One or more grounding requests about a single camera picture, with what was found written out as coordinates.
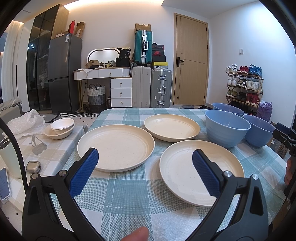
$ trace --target gray refrigerator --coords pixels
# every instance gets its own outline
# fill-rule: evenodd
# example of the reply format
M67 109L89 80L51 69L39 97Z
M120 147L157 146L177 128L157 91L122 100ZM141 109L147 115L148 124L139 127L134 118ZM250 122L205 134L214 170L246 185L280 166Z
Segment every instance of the gray refrigerator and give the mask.
M79 109L78 82L74 70L81 68L82 39L66 34L50 40L48 53L49 98L52 113Z

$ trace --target tablecloth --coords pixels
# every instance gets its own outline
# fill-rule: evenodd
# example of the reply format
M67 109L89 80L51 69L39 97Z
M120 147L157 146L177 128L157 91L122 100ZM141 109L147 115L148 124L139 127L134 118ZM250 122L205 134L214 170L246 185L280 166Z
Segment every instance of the tablecloth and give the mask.
M210 141L205 128L205 110L115 108L103 111L90 127L128 124L144 128L144 120L156 114L175 114L196 121L201 132L196 139ZM210 210L192 206L178 199L163 182L159 160L163 151L173 143L155 138L152 155L141 166L126 172L106 173L94 170L82 193L75 197L79 207L95 229L106 240L120 240L140 226L148 227L149 240L185 240ZM269 223L279 211L283 200L285 161L268 146L253 148L243 139L229 148L241 162L246 177L256 173L262 183ZM65 169L79 160L75 150ZM63 225L71 230L55 195L54 205ZM233 199L219 230L225 228L232 216L239 196Z
M32 152L33 144L31 143L32 137L22 137L17 139L24 159L25 167L29 161L39 161L41 164L41 176L56 175L59 170L63 168L71 153L77 147L78 141L84 135L84 128L82 125L75 126L72 133L62 139L53 140L46 135L35 135L47 145L47 149L40 155L35 155ZM6 167L3 159L0 157L0 169ZM22 184L22 179L15 178L9 173L8 170L9 186L12 196L8 199L17 209L23 210L25 202L25 191ZM30 181L30 174L27 173L27 181Z

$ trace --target wooden door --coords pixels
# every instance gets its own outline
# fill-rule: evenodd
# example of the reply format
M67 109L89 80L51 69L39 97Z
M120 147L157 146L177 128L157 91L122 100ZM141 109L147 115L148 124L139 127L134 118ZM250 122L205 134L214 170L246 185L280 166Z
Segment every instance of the wooden door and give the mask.
M203 105L208 76L207 25L177 17L175 105Z

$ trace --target door frame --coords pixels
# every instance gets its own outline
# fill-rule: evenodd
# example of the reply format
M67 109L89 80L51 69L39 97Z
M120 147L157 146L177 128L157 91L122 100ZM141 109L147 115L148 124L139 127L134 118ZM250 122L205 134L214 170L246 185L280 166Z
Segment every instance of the door frame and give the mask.
M203 103L203 104L205 104L206 100L207 100L207 87L208 87L208 82L209 82L209 70L210 70L210 38L209 38L208 23L174 12L174 67L173 67L173 83L172 83L172 96L171 96L172 105L174 105L175 87L176 87L175 86L176 85L176 72L177 72L176 71L176 68L177 68L177 16L187 18L187 19L199 22L199 23L203 23L207 27L207 44L208 44L208 48L207 48L207 80L206 80L206 87L205 87L205 100Z

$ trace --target human hand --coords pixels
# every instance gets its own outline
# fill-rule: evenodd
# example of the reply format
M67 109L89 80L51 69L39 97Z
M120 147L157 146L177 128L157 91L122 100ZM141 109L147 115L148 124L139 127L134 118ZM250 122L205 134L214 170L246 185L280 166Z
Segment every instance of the human hand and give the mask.
M287 167L286 167L286 175L285 175L285 184L288 186L291 179L292 179L292 172L291 172L291 166L292 166L292 162L291 162L291 157L289 158L289 160L287 161Z
M147 241L149 230L146 227L140 227L133 231L130 235L124 237L121 241Z

